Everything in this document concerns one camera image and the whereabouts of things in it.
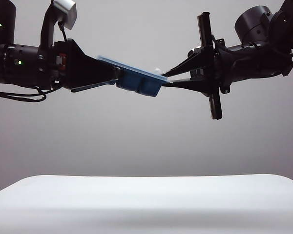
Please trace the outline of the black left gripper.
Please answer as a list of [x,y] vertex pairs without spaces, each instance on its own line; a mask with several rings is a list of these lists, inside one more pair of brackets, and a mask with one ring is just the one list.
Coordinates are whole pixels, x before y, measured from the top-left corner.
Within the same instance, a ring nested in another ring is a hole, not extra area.
[[67,81],[76,93],[103,85],[114,85],[121,76],[120,68],[87,56],[73,39],[56,41],[49,47],[40,45],[42,89],[60,89]]

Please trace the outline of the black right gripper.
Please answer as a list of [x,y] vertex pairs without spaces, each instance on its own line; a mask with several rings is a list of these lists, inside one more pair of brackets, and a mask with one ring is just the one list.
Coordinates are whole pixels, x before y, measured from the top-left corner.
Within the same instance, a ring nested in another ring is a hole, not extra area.
[[175,76],[190,71],[190,79],[174,80],[169,87],[197,91],[208,97],[212,119],[222,118],[219,88],[224,66],[217,46],[213,44],[209,12],[197,16],[201,44],[190,50],[190,56],[176,67],[163,73],[163,76]]

